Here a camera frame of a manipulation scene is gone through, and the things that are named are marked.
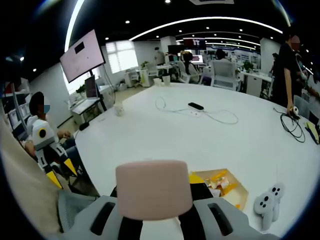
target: ceiling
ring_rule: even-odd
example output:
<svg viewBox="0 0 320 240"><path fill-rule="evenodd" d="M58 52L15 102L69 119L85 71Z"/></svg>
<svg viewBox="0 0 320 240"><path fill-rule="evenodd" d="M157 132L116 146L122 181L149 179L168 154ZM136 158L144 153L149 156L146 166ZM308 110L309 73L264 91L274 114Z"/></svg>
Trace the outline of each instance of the ceiling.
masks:
<svg viewBox="0 0 320 240"><path fill-rule="evenodd" d="M77 0L10 0L4 11L3 35L6 36L2 51L4 56L24 56L21 76L29 80L55 63L64 53L67 29ZM100 45L128 40L144 31L174 21L198 17L236 17L257 21L279 30L287 26L286 20L276 7L275 0L234 0L234 4L194 5L189 0L85 0L77 16L70 45L95 29ZM297 26L304 57L311 61L319 48L313 44L316 38L318 8L308 0L281 0L291 22ZM259 43L260 39L273 37L283 42L282 35L272 29L236 20L197 20L167 26L145 34L135 41L156 41L157 37L219 37ZM220 43L221 40L210 40ZM253 47L250 43L241 43Z"/></svg>

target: floor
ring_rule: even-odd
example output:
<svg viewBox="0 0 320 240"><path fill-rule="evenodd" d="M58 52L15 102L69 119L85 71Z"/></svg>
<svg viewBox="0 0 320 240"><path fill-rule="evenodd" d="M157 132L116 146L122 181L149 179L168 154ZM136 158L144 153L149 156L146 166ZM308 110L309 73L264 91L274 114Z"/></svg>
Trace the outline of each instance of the floor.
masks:
<svg viewBox="0 0 320 240"><path fill-rule="evenodd" d="M120 103L127 98L140 93L141 91L145 90L146 88L142 86L138 86L137 88L128 88L123 91L117 91L115 93L115 102ZM59 130L63 131L69 131L72 135L79 129L79 126L75 123L73 118L70 118L65 123L63 123L59 128ZM70 178L70 183L74 188L76 188L78 191L80 191L82 194L88 195L88 196L98 196L98 192L93 186L93 184L85 179L82 178Z"/></svg>

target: white game controller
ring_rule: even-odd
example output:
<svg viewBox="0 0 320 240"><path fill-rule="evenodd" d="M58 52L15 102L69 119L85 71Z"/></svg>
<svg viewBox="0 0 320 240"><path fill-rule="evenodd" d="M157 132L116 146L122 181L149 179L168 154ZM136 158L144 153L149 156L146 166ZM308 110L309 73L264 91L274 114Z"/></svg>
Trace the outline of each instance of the white game controller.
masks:
<svg viewBox="0 0 320 240"><path fill-rule="evenodd" d="M270 188L269 192L274 196L272 221L275 222L279 218L280 199L285 194L285 185L283 183L276 183L272 188Z"/></svg>
<svg viewBox="0 0 320 240"><path fill-rule="evenodd" d="M262 215L262 230L270 228L274 216L275 196L271 192L265 192L258 196L253 204L253 210Z"/></svg>

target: black cable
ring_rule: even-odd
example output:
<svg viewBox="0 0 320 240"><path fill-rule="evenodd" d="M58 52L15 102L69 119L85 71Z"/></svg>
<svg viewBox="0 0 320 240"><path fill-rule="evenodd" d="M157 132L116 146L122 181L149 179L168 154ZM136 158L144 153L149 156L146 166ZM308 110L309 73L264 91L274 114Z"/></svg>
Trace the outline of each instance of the black cable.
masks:
<svg viewBox="0 0 320 240"><path fill-rule="evenodd" d="M106 77L106 80L109 82L109 84L111 85L111 88L113 90L113 104L115 104L116 103L116 90L115 90L114 85L112 84L112 82L107 74L107 70L106 70L105 65L103 64L102 67L104 69L104 75Z"/></svg>
<svg viewBox="0 0 320 240"><path fill-rule="evenodd" d="M294 137L294 139L297 140L299 143L304 143L304 142L306 141L306 136L305 136L305 133L304 133L302 127L301 127L300 124L299 124L299 120L294 119L294 118L292 118L289 114L284 113L284 112L281 112L281 111L278 111L278 110L276 110L275 108L273 108L273 110L275 110L277 113L281 114L281 115L280 115L280 121L281 121L281 124L282 124L283 129L284 129L286 132L290 133L290 134ZM284 122L284 120L283 120L283 117L290 118L290 119L291 119L291 122L292 122L292 126L294 126L294 124L296 123L296 126L295 126L295 128L294 128L293 130L289 130L289 128L286 126L286 124L285 124L285 122ZM297 135L294 135L294 134L293 134L293 132L297 129L297 127L299 127L300 130L301 130L300 136L297 136Z"/></svg>

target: robot eye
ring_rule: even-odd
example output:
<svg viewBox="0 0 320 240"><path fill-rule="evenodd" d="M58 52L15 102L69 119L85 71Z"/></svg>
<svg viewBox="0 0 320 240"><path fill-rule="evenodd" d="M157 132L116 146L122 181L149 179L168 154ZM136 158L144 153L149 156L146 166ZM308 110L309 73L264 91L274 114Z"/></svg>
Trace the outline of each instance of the robot eye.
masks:
<svg viewBox="0 0 320 240"><path fill-rule="evenodd" d="M46 136L46 130L41 129L41 130L39 131L39 136L40 136L40 138L43 139L43 138Z"/></svg>

